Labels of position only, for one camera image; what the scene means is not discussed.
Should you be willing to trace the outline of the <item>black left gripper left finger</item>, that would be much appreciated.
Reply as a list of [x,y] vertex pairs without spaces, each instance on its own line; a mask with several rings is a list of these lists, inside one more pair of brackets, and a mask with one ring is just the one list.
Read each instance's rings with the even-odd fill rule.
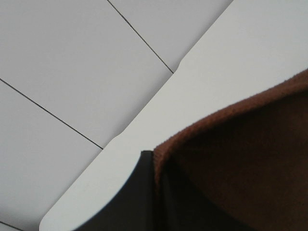
[[77,231],[165,231],[154,183],[152,151],[142,151],[118,193]]

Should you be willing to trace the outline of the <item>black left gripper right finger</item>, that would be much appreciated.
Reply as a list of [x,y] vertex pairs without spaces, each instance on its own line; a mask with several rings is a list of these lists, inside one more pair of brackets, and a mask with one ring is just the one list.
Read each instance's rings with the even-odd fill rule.
[[174,161],[163,170],[160,199],[163,231],[253,230],[204,197]]

